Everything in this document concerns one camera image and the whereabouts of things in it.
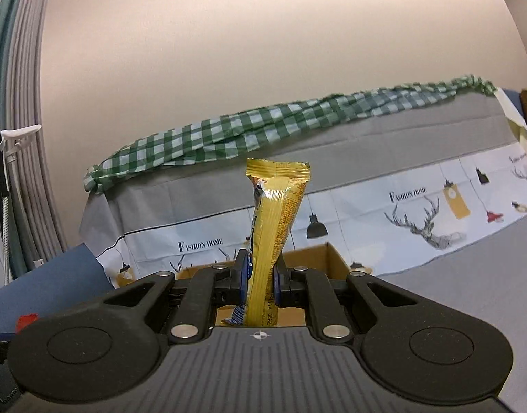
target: metal screw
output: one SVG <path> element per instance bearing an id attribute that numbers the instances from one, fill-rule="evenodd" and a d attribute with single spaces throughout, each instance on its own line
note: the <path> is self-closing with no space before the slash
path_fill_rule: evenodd
<path id="1" fill-rule="evenodd" d="M 342 339 L 347 337 L 351 331 L 341 324 L 329 324 L 323 328 L 323 334 L 331 339 Z"/>
<path id="2" fill-rule="evenodd" d="M 177 324 L 171 328 L 171 335 L 178 339 L 190 339 L 198 334 L 198 328 L 193 324 Z"/>

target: pendant lamp illustration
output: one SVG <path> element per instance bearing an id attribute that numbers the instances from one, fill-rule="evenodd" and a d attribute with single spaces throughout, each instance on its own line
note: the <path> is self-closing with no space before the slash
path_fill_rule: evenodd
<path id="1" fill-rule="evenodd" d="M 129 283 L 135 281 L 135 276 L 133 276 L 133 271 L 129 264 L 122 263 L 122 268 L 116 275 L 116 283 L 119 287 L 127 286 Z"/>
<path id="2" fill-rule="evenodd" d="M 476 168 L 475 171 L 477 172 L 477 177 L 479 178 L 479 183 L 482 185 L 487 185 L 489 183 L 489 178 L 485 174 L 483 174 L 482 171 L 479 170 L 479 168 Z"/>
<path id="3" fill-rule="evenodd" d="M 504 214 L 497 214 L 492 211 L 487 211 L 487 223 L 496 222 L 496 223 L 502 223 L 504 222 Z"/>
<path id="4" fill-rule="evenodd" d="M 359 272 L 365 272 L 369 275 L 374 272 L 372 267 L 365 267 L 362 263 L 356 263 L 355 261 L 352 262 L 350 268 L 351 270 L 358 270 Z"/>
<path id="5" fill-rule="evenodd" d="M 527 212 L 527 205 L 523 203 L 512 202 L 512 206 L 517 212 L 521 212 L 522 214 Z"/>
<path id="6" fill-rule="evenodd" d="M 317 215 L 313 213 L 313 208 L 311 207 L 311 202 L 309 201 L 309 208 L 311 209 L 311 215 L 309 216 L 309 226 L 307 227 L 307 239 L 316 239 L 318 237 L 323 237 L 328 234 L 327 227 L 325 224 L 320 223 Z"/>

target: yellow tag illustration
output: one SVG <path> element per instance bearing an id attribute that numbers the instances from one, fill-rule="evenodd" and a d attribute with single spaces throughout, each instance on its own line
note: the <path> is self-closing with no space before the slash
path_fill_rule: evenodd
<path id="1" fill-rule="evenodd" d="M 447 199 L 451 211 L 457 219 L 463 219 L 470 215 L 470 210 L 466 206 L 466 203 L 464 202 L 461 193 L 458 192 L 458 187 L 455 184 L 447 180 L 445 188 L 443 189 L 443 194 L 445 195 L 445 199 Z"/>

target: gingham fabric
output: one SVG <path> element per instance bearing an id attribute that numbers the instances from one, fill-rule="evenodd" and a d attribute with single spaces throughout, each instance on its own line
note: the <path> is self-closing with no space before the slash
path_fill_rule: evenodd
<path id="1" fill-rule="evenodd" d="M 122 147 L 84 178 L 87 192 L 102 193 L 118 182 L 161 165 L 193 165 L 234 158 L 292 135 L 339 123 L 426 107 L 459 90 L 492 96 L 490 81 L 472 75 L 449 82 L 404 84 L 351 95 L 330 95 L 223 115 L 160 132 Z"/>

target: orange object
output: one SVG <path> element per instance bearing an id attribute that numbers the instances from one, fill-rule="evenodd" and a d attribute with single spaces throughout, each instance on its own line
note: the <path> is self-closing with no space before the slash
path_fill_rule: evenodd
<path id="1" fill-rule="evenodd" d="M 17 326 L 15 327 L 15 332 L 19 333 L 21 330 L 26 328 L 29 324 L 33 323 L 38 319 L 38 314 L 28 314 L 21 315 L 17 320 Z"/>

